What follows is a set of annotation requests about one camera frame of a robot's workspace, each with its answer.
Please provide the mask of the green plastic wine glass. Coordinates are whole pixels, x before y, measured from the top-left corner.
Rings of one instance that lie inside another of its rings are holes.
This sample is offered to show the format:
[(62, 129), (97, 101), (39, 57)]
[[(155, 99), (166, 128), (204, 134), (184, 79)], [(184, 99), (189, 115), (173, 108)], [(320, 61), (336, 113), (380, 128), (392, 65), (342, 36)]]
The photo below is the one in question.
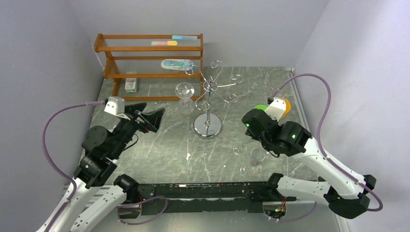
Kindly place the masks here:
[(265, 111), (267, 108), (268, 108), (268, 106), (266, 106), (266, 105), (257, 105), (257, 106), (255, 106), (254, 107), (255, 109), (258, 109), (258, 110), (263, 110), (263, 111)]

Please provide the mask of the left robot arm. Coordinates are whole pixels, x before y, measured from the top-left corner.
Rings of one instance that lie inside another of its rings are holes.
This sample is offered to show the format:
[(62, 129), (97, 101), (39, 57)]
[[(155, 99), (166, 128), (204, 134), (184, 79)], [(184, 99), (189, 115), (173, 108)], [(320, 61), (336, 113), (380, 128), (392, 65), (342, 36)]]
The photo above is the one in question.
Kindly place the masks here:
[(126, 105), (120, 97), (85, 103), (85, 106), (96, 105), (104, 106), (104, 111), (117, 117), (119, 122), (113, 130), (94, 126), (87, 131), (82, 142), (85, 154), (72, 176), (66, 175), (52, 161), (46, 143), (42, 142), (42, 150), (49, 164), (69, 181), (57, 207), (40, 227), (42, 232), (88, 232), (110, 211), (148, 202), (140, 194), (138, 182), (123, 174), (115, 179), (113, 186), (101, 198), (89, 203), (117, 168), (115, 161), (133, 146), (134, 135), (159, 130), (165, 109), (145, 112), (146, 103)]

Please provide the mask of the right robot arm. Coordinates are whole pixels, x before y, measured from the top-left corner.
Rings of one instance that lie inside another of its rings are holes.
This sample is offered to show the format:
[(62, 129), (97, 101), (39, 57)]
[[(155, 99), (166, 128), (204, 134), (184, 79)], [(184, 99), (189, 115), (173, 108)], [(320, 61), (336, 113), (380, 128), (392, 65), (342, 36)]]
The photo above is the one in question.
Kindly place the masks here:
[(262, 192), (252, 194), (253, 198), (270, 202), (287, 197), (314, 201), (347, 219), (371, 210), (368, 194), (374, 189), (376, 178), (356, 173), (321, 149), (302, 125), (293, 121), (279, 125), (261, 109), (250, 110), (241, 121), (247, 127), (245, 134), (259, 141), (264, 150), (293, 158), (323, 178), (322, 182), (308, 181), (273, 173)]

